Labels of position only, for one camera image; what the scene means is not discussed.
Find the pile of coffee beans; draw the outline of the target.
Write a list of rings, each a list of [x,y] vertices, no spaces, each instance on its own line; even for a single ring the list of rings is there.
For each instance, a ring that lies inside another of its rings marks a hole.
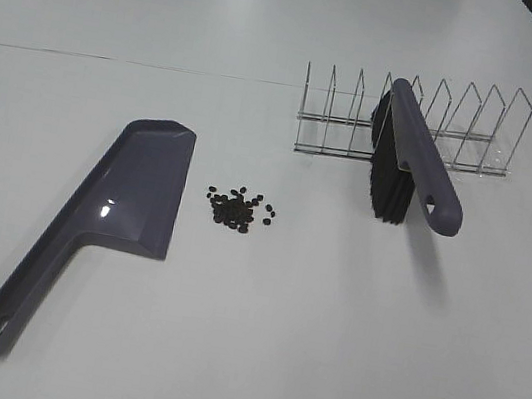
[[[222,191],[215,185],[209,185],[206,200],[211,209],[213,222],[238,234],[249,233],[258,215],[260,223],[264,226],[271,225],[277,216],[276,209],[266,201],[264,194],[251,195],[247,186]]]

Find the purple plastic dustpan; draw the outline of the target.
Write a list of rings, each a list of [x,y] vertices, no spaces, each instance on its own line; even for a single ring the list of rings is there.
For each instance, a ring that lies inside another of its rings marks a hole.
[[[0,357],[81,248],[167,257],[196,140],[176,121],[128,123],[1,286]]]

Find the purple brush black bristles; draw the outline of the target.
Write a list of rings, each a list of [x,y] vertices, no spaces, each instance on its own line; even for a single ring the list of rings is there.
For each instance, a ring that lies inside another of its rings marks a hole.
[[[370,196],[374,216],[401,224],[412,197],[437,234],[453,237],[463,209],[411,84],[398,78],[371,115]]]

